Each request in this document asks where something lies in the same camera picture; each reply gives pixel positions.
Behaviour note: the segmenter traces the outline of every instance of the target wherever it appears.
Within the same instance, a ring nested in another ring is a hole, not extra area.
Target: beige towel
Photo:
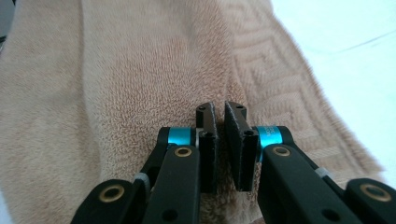
[[[109,178],[132,180],[162,126],[225,100],[288,126],[342,186],[378,167],[323,100],[271,5],[256,0],[17,1],[0,56],[0,188],[15,223],[68,223]],[[220,195],[203,223],[249,223],[256,193]]]

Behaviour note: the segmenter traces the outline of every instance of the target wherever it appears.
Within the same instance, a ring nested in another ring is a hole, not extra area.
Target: blue accent ring
[[[172,127],[169,129],[168,144],[191,145],[191,128]]]
[[[272,144],[282,144],[283,139],[280,130],[276,126],[257,126],[256,128],[259,132],[260,145],[262,148],[259,162],[262,162],[264,149]]]

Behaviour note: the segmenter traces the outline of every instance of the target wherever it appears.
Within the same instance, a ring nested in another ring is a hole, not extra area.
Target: towel fabric
[[[15,223],[70,222],[97,184],[133,179],[162,126],[193,126],[208,101],[219,123],[232,100],[252,126],[288,126],[341,186],[378,179],[264,0],[17,1],[0,73],[0,189]],[[226,154],[202,223],[261,217]]]

